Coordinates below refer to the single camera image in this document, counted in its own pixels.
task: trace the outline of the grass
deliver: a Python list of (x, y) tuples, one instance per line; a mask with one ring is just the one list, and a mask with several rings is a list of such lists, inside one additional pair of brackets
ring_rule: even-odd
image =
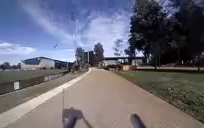
[(0, 84), (6, 82), (13, 82), (17, 80), (24, 80), (33, 77), (40, 77), (50, 74), (62, 72), (64, 70), (52, 69), (52, 70), (33, 70), (33, 71), (0, 71)]
[(117, 72), (204, 123), (204, 74)]

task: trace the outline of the path edge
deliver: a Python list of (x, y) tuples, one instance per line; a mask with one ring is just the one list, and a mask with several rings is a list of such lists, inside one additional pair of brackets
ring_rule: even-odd
[(33, 109), (37, 108), (39, 105), (45, 103), (52, 97), (61, 93), (64, 89), (67, 89), (68, 87), (85, 78), (91, 71), (92, 69), (90, 68), (83, 75), (0, 114), (0, 128), (4, 128), (16, 122), (18, 119), (20, 119)]

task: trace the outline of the sidewalk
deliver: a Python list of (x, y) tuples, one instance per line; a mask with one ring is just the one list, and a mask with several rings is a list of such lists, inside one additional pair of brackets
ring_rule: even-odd
[(0, 96), (0, 114), (22, 104), (42, 93), (45, 93), (65, 82), (68, 82), (81, 74), (71, 74), (68, 73), (60, 78), (47, 81), (29, 88), (18, 90), (16, 92), (11, 92)]
[[(62, 111), (81, 110), (94, 128), (132, 127), (136, 113), (147, 128), (204, 128), (188, 114), (112, 72), (94, 69), (84, 79), (38, 106), (8, 128), (62, 128)], [(87, 127), (82, 120), (76, 128)]]

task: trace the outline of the cloud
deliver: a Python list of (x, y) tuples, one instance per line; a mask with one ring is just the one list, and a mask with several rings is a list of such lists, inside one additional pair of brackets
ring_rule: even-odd
[(67, 17), (65, 19), (61, 13), (56, 13), (54, 9), (48, 7), (45, 1), (21, 0), (21, 5), (22, 9), (45, 32), (69, 48), (74, 49), (76, 46), (81, 46), (85, 50), (92, 50), (94, 44), (101, 42), (104, 47), (105, 56), (113, 56), (114, 42), (117, 39), (126, 42), (128, 39), (130, 13), (121, 9), (109, 14), (106, 11), (101, 13), (96, 10), (86, 13), (88, 12), (87, 9), (80, 5), (81, 8), (77, 11), (81, 12), (85, 9), (85, 13), (80, 14), (87, 15), (80, 16), (84, 18), (76, 21), (77, 36), (74, 37), (74, 30), (70, 27), (70, 25), (74, 24), (70, 24), (70, 19), (67, 20)]
[(11, 56), (11, 55), (30, 55), (36, 51), (35, 48), (23, 47), (19, 44), (12, 44), (0, 40), (0, 56)]
[(47, 3), (40, 0), (21, 0), (23, 10), (47, 33), (54, 36), (58, 41), (68, 44), (73, 42), (72, 34), (64, 28), (62, 16), (55, 15)]
[(114, 56), (114, 42), (117, 39), (126, 42), (128, 39), (129, 17), (129, 14), (125, 12), (94, 16), (88, 25), (89, 27), (83, 33), (82, 38), (91, 49), (94, 44), (101, 42), (105, 49), (105, 56)]

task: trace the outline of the distant building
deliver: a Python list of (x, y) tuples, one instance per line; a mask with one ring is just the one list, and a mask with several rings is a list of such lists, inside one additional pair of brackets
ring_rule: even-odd
[(84, 57), (85, 60), (88, 64), (90, 64), (91, 66), (94, 65), (94, 52), (93, 51), (88, 51), (88, 52), (84, 52)]
[[(105, 57), (104, 64), (107, 65), (117, 65), (117, 64), (129, 64), (129, 57)], [(146, 59), (145, 57), (134, 57), (132, 59), (131, 65), (139, 66), (141, 64), (145, 64)]]
[(21, 69), (35, 70), (35, 69), (54, 69), (54, 68), (68, 68), (69, 62), (54, 60), (47, 57), (36, 57), (26, 60), (21, 60)]

